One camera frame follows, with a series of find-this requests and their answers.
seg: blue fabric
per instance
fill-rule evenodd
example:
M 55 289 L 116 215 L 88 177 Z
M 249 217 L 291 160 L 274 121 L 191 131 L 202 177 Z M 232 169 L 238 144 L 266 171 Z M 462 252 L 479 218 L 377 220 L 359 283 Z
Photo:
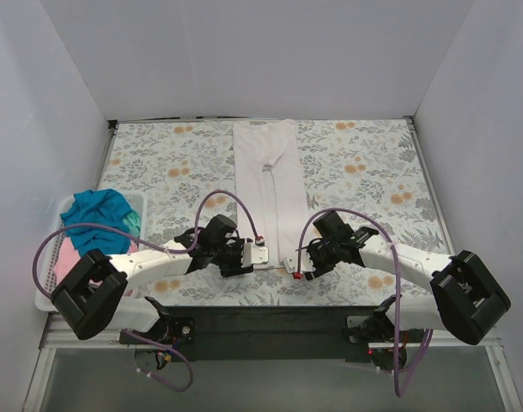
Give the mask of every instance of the blue fabric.
M 61 214 L 65 226 L 75 223 L 100 223 L 123 232 L 130 229 L 122 222 L 133 209 L 121 193 L 113 189 L 105 191 L 84 191 L 74 195 L 70 210 Z M 93 227 L 77 227 L 66 231 L 72 245 L 80 256 L 92 249 L 100 249 L 106 255 L 127 253 L 130 240 L 126 237 Z

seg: black metal bar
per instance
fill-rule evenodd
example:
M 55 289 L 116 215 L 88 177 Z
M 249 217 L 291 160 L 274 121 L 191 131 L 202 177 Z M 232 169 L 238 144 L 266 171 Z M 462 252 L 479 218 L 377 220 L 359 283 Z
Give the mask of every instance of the black metal bar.
M 348 316 L 377 306 L 172 306 L 194 318 L 194 343 L 179 346 L 191 361 L 345 359 L 369 362 L 368 345 L 342 335 Z M 123 344 L 138 343 L 121 336 Z

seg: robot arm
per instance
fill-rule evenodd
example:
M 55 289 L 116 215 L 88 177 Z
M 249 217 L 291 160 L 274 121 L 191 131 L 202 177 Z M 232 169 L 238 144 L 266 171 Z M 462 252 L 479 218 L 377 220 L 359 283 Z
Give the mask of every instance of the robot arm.
M 304 272 L 296 272 L 296 257 L 284 264 L 295 278 L 311 281 L 346 262 L 394 274 L 391 245 L 371 227 L 356 232 L 339 215 L 329 212 L 314 223 L 322 239 L 302 251 Z M 401 300 L 401 329 L 448 330 L 459 340 L 477 344 L 511 307 L 511 302 L 480 258 L 469 251 L 449 256 L 407 245 L 395 245 L 402 277 L 433 296 Z M 394 296 L 384 301 L 368 323 L 392 336 Z
M 51 301 L 79 339 L 89 339 L 102 330 L 133 329 L 158 335 L 167 329 L 169 314 L 153 299 L 132 299 L 124 294 L 145 283 L 168 276 L 182 276 L 215 264 L 223 277 L 253 271 L 254 264 L 269 261 L 262 242 L 233 237 L 236 224 L 226 216 L 212 218 L 198 235 L 198 244 L 188 253 L 145 250 L 105 256 L 88 252 L 51 294 Z M 192 245 L 188 230 L 161 247 L 185 250 Z

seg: white backdrop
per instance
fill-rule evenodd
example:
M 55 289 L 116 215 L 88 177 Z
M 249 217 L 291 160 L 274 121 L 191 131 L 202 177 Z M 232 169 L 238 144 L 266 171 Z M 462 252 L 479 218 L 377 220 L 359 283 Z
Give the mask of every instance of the white backdrop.
M 46 315 L 31 263 L 62 197 L 89 188 L 106 121 L 38 0 L 0 0 L 0 411 L 21 410 Z
M 416 115 L 456 250 L 513 302 L 498 324 L 523 402 L 523 0 L 476 0 Z
M 106 118 L 414 114 L 472 0 L 41 0 Z

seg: floral fabric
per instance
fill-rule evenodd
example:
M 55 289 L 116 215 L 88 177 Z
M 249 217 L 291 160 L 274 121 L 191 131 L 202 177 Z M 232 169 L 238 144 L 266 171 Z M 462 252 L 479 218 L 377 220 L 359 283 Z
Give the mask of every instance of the floral fabric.
M 354 209 L 379 221 L 396 242 L 448 252 L 404 120 L 297 124 L 310 212 Z M 147 240 L 170 240 L 192 227 L 207 193 L 234 191 L 233 121 L 120 124 L 101 188 L 147 193 Z M 211 198 L 201 223 L 217 213 L 235 220 L 235 202 Z M 343 218 L 353 228 L 366 225 L 353 216 Z M 138 296 L 153 296 L 164 305 L 379 305 L 394 293 L 394 281 L 378 270 L 348 264 L 311 282 L 294 281 L 285 270 L 224 279 L 210 266 L 142 286 Z M 403 296 L 425 294 L 408 282 L 402 289 Z

